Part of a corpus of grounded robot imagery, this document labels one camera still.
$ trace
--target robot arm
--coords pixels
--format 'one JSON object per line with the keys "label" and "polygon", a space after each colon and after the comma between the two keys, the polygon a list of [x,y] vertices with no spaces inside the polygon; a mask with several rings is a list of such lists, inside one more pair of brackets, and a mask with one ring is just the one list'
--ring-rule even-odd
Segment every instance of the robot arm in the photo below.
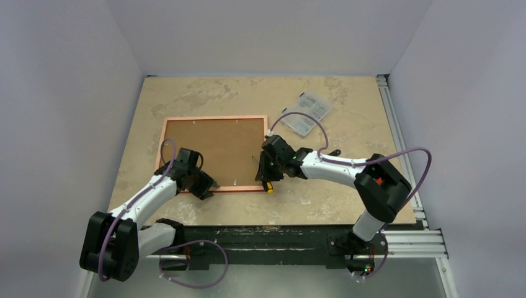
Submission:
{"label": "robot arm", "polygon": [[[181,148],[165,177],[163,173],[168,163],[155,171],[147,185],[124,204],[108,213],[96,212],[92,215],[82,246],[81,268],[99,272],[102,242],[112,222],[123,211],[103,254],[104,276],[125,281],[132,275],[139,260],[175,243],[181,226],[177,222],[162,219],[147,229],[141,228],[164,203],[185,189],[201,200],[213,195],[210,188],[219,185],[197,168],[199,156],[199,152]],[[136,197],[140,198],[130,205]]]}
{"label": "robot arm", "polygon": [[379,229],[394,221],[405,205],[411,185],[389,162],[352,166],[383,157],[374,154],[369,159],[348,159],[333,154],[319,155],[310,148],[295,151],[279,135],[272,135],[262,144],[258,181],[279,181],[283,174],[302,179],[323,179],[355,188],[365,211],[353,226],[353,233],[370,241]]}

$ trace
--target clear plastic box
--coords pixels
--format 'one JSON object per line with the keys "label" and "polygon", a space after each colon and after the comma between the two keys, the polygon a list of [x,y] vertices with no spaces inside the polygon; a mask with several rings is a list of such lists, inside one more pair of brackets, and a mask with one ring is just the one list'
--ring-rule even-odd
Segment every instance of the clear plastic box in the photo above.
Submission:
{"label": "clear plastic box", "polygon": [[[332,104],[325,98],[314,93],[313,91],[307,91],[302,93],[300,98],[298,98],[298,100],[295,101],[290,107],[284,109],[282,115],[293,111],[303,112],[314,117],[319,122],[331,110]],[[314,121],[302,115],[288,115],[280,122],[285,124],[301,138],[305,138],[311,132],[314,126],[316,126]]]}

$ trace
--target white wall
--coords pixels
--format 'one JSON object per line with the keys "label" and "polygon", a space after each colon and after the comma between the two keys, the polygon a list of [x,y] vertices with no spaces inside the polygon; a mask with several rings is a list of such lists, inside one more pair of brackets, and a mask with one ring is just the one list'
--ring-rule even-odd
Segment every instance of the white wall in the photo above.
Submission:
{"label": "white wall", "polygon": [[390,73],[431,0],[108,0],[156,75]]}
{"label": "white wall", "polygon": [[525,37],[524,0],[434,0],[389,77],[407,145],[434,154],[421,196],[460,297],[526,291]]}
{"label": "white wall", "polygon": [[74,297],[141,82],[104,0],[2,1],[0,297]]}

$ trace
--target brown frame backing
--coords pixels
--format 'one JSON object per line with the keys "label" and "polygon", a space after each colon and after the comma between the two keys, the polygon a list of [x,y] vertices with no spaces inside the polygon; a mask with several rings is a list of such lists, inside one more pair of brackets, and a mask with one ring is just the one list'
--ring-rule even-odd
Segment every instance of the brown frame backing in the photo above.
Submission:
{"label": "brown frame backing", "polygon": [[163,140],[172,137],[177,148],[203,153],[203,170],[220,185],[213,192],[264,191],[254,180],[257,165],[252,156],[259,158],[267,129],[266,115],[164,118],[155,169],[161,166]]}

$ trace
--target beige tabletop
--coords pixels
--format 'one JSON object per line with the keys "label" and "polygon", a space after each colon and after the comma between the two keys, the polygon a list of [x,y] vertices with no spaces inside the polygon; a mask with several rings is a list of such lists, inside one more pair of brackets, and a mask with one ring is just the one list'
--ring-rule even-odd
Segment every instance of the beige tabletop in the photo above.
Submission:
{"label": "beige tabletop", "polygon": [[[329,149],[341,157],[368,158],[394,153],[395,143],[374,77],[213,77],[146,78],[126,142],[110,209],[124,203],[153,175],[165,117],[268,115],[269,126],[305,91],[314,91],[334,107],[322,120]],[[324,142],[320,129],[300,138],[278,124],[293,147],[317,150]],[[400,169],[398,160],[393,164]],[[364,206],[356,190],[316,179],[285,178],[275,192],[216,193],[200,201],[179,194],[148,221],[164,217],[185,225],[353,224]],[[408,204],[395,223],[414,223]]]}

